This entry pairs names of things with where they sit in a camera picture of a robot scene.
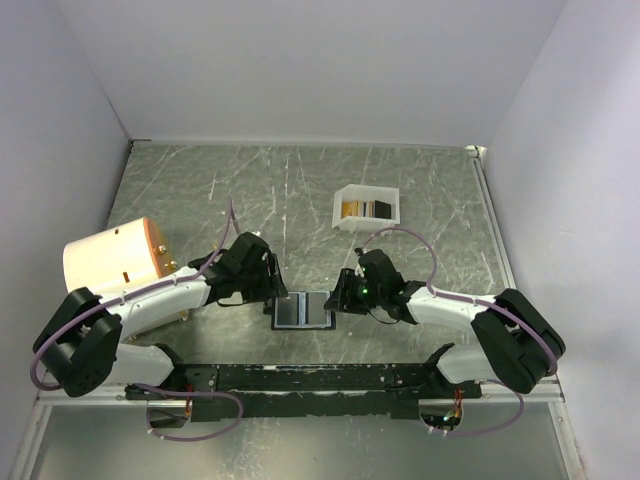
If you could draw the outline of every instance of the white bin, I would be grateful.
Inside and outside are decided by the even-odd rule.
[[[342,202],[381,201],[391,205],[391,218],[369,218],[342,215]],[[374,187],[370,185],[347,185],[333,196],[333,228],[354,232],[375,232],[381,228],[392,227],[400,223],[400,190],[390,187]]]

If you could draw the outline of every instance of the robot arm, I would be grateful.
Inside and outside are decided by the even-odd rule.
[[[164,345],[139,347],[121,341],[161,325],[167,316],[180,310],[215,303],[237,292],[243,303],[287,295],[276,255],[252,233],[241,234],[201,275],[178,282],[179,278],[197,274],[207,258],[189,262],[175,272],[172,284],[164,285],[165,277],[145,285],[145,293],[132,300],[125,300],[126,291],[103,297],[87,288],[72,291],[34,343],[33,351],[78,315],[115,300],[114,305],[89,316],[60,337],[42,362],[71,397],[84,395],[103,383],[161,384],[179,361],[177,355]]]
[[[549,347],[556,359],[565,352],[560,336],[517,290],[496,296],[472,297],[461,303],[447,297],[460,294],[442,290],[432,293],[424,282],[406,282],[382,250],[356,250],[363,275],[342,269],[326,309],[367,314],[382,307],[391,318],[410,324],[433,323],[454,328],[472,341],[448,345],[439,353],[437,368],[444,378],[458,384],[468,380],[498,378],[509,388],[529,393],[551,365],[540,345],[508,317],[476,302],[508,310],[524,321]]]

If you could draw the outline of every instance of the floor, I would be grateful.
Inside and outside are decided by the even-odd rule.
[[[180,265],[213,249],[229,195],[242,229],[260,231],[290,291],[332,290],[356,265],[366,234],[331,228],[333,195],[347,184],[400,189],[400,218],[426,236],[439,258],[436,285],[473,294],[504,287],[471,159],[456,148],[163,146],[136,143],[109,227],[149,216]],[[408,235],[376,240],[405,279],[431,271]],[[384,313],[377,316],[384,320]],[[382,325],[338,315],[335,331],[273,332],[261,305],[209,306],[140,335],[191,363],[417,362],[461,334],[432,325]]]

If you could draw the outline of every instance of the purple cable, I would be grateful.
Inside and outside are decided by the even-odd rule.
[[[170,440],[172,442],[200,442],[202,440],[209,440],[210,438],[219,437],[227,433],[229,430],[237,427],[240,424],[240,420],[242,420],[242,415],[244,414],[244,406],[238,397],[226,392],[174,392],[172,390],[163,390],[161,388],[153,387],[151,385],[146,385],[144,383],[137,383],[137,387],[142,388],[143,390],[148,390],[149,392],[158,393],[160,395],[167,395],[171,397],[208,397],[208,398],[228,398],[229,400],[233,400],[238,405],[238,416],[226,427],[218,430],[217,432],[210,433],[208,435],[202,435],[200,437],[175,437],[173,435],[163,435],[157,432],[151,426],[151,410],[147,410],[147,427],[149,427],[149,433],[155,437],[158,437],[162,440]]]
[[[449,300],[456,300],[456,301],[459,301],[459,302],[471,303],[471,304],[474,304],[474,305],[476,305],[476,304],[477,305],[482,305],[483,307],[490,308],[490,309],[495,310],[496,312],[500,313],[501,315],[504,315],[509,320],[513,321],[516,325],[518,325],[520,328],[522,328],[525,332],[527,332],[531,336],[531,338],[533,338],[535,340],[535,342],[538,345],[540,345],[540,348],[542,348],[544,353],[549,358],[549,364],[551,365],[551,368],[549,369],[547,374],[548,375],[555,375],[555,373],[558,371],[558,361],[556,360],[555,355],[551,351],[551,348],[549,348],[549,345],[546,344],[546,342],[542,339],[542,337],[540,335],[538,335],[536,333],[535,330],[533,330],[529,325],[527,325],[523,320],[518,318],[516,315],[511,313],[509,310],[507,310],[506,308],[502,308],[502,307],[496,305],[495,303],[487,302],[486,300],[475,299],[473,297],[468,297],[466,295],[458,295],[458,294],[453,294],[453,293],[439,292],[439,291],[437,291],[437,290],[435,290],[433,288],[433,286],[431,285],[431,282],[433,282],[433,279],[436,276],[436,271],[438,269],[438,263],[437,263],[437,260],[436,260],[436,253],[433,250],[433,247],[429,244],[429,242],[427,242],[427,240],[422,235],[420,235],[418,232],[416,232],[414,230],[411,230],[410,228],[407,228],[407,227],[397,227],[397,226],[396,227],[387,227],[387,228],[380,229],[377,232],[373,232],[371,235],[369,235],[369,238],[367,238],[367,240],[364,242],[364,244],[362,246],[363,247],[366,246],[371,240],[373,240],[374,237],[376,237],[377,235],[380,235],[383,232],[389,231],[389,230],[398,230],[398,231],[405,232],[405,233],[408,233],[409,235],[414,236],[415,238],[420,240],[422,243],[424,243],[424,245],[427,247],[427,249],[431,253],[431,258],[433,259],[433,268],[431,270],[431,273],[429,274],[429,277],[427,278],[427,281],[426,281],[427,285],[426,286],[427,286],[427,290],[429,290],[429,292],[432,295],[435,295],[435,296],[438,296],[438,297],[441,297],[441,298],[448,298]]]
[[[490,383],[495,383],[496,385],[501,385],[504,388],[507,388],[509,390],[511,390],[509,387],[507,387],[504,383],[498,381],[498,380],[487,380],[487,382]],[[507,428],[510,427],[511,425],[513,425],[514,423],[516,423],[518,420],[520,420],[520,417],[522,416],[522,414],[524,413],[524,398],[522,398],[522,395],[520,395],[518,392],[516,392],[515,390],[511,390],[516,397],[518,397],[518,402],[520,403],[520,405],[518,406],[518,411],[516,412],[516,414],[511,417],[509,420],[507,420],[504,423],[501,423],[499,425],[495,425],[493,427],[487,427],[487,428],[482,428],[480,430],[471,430],[471,431],[467,431],[467,432],[459,432],[457,430],[443,430],[441,428],[436,428],[436,427],[432,427],[431,425],[428,426],[429,428],[429,433],[431,433],[433,430],[436,430],[438,432],[442,432],[443,436],[452,436],[452,437],[475,437],[478,435],[486,435],[488,433],[493,433],[493,432],[497,432],[498,430],[502,430],[503,428]]]
[[[207,261],[204,264],[202,264],[202,266],[200,267],[200,269],[196,273],[194,273],[193,275],[187,275],[187,276],[184,276],[184,277],[179,277],[177,279],[177,283],[191,282],[193,280],[196,280],[200,275],[202,275],[202,273],[204,272],[205,269],[207,269],[209,266],[211,266],[211,264],[213,263],[215,258],[220,253],[220,250],[222,249],[222,246],[224,245],[224,242],[227,240],[227,235],[229,234],[229,227],[231,226],[231,221],[232,220],[233,220],[233,225],[234,225],[234,227],[236,229],[236,233],[239,234],[240,233],[240,226],[238,225],[238,221],[237,221],[235,213],[233,211],[233,201],[231,200],[231,197],[229,197],[229,206],[228,206],[228,209],[227,209],[227,218],[226,218],[226,223],[225,223],[225,226],[224,226],[224,233],[222,234],[222,239],[220,240],[220,244],[218,245],[218,247],[216,247],[215,251],[209,256]],[[167,280],[164,280],[164,281],[161,281],[161,282],[158,282],[158,283],[154,283],[152,285],[147,285],[146,287],[142,287],[142,288],[139,288],[138,290],[134,290],[133,292],[127,293],[124,296],[124,300],[125,301],[133,300],[134,298],[137,298],[140,295],[144,295],[145,293],[153,292],[154,290],[166,287],[168,285],[173,285],[173,283],[174,283],[173,279],[169,278]],[[76,325],[82,323],[87,318],[89,318],[91,315],[93,315],[95,313],[98,313],[98,312],[100,312],[100,311],[102,311],[102,310],[104,310],[106,308],[109,308],[109,307],[112,307],[114,305],[117,305],[121,301],[122,301],[121,298],[114,298],[114,299],[108,300],[108,301],[106,301],[104,303],[100,303],[99,305],[96,305],[95,307],[90,308],[86,312],[81,313],[80,315],[75,317],[73,320],[71,320],[69,323],[67,323],[62,328],[60,328],[60,330],[58,330],[53,335],[51,335],[40,346],[38,351],[33,356],[33,360],[31,361],[31,367],[29,369],[29,376],[31,377],[31,381],[33,382],[33,384],[36,387],[38,387],[40,390],[45,390],[45,391],[59,390],[60,388],[62,388],[60,385],[57,385],[57,384],[54,384],[54,383],[44,383],[38,378],[37,369],[38,369],[38,364],[40,363],[40,360],[42,359],[42,356],[51,347],[51,345],[53,345],[61,336],[63,336],[69,330],[74,328]]]

